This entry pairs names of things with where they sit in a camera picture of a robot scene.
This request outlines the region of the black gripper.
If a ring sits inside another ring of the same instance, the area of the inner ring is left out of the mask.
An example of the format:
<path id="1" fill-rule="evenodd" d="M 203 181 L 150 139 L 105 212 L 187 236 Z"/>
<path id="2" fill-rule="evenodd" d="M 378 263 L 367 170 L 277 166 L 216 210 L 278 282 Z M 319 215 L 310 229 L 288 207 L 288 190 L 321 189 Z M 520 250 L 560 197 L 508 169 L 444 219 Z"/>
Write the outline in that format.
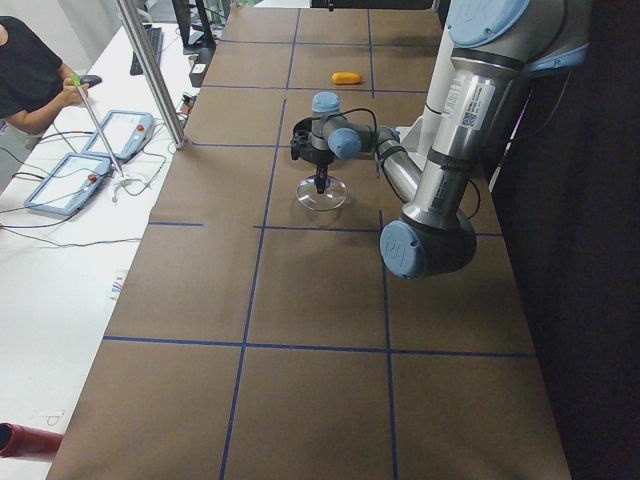
<path id="1" fill-rule="evenodd" d="M 316 166 L 314 185 L 317 193 L 324 193 L 326 190 L 326 180 L 329 165 L 334 161 L 334 154 L 331 150 L 311 150 L 310 162 Z"/>

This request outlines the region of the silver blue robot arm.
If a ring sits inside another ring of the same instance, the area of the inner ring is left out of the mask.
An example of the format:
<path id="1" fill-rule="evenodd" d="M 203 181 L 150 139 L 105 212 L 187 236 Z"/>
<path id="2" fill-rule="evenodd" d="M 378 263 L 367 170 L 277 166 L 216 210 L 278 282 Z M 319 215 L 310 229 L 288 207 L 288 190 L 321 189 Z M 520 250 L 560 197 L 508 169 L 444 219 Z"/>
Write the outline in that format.
<path id="1" fill-rule="evenodd" d="M 459 270 L 476 250 L 459 205 L 511 89 L 580 65 L 591 13 L 588 1 L 453 1 L 424 111 L 410 128 L 352 123 L 339 97 L 321 92 L 295 126 L 291 155 L 315 165 L 323 192 L 332 161 L 372 154 L 403 203 L 380 237 L 387 269 L 405 279 Z"/>

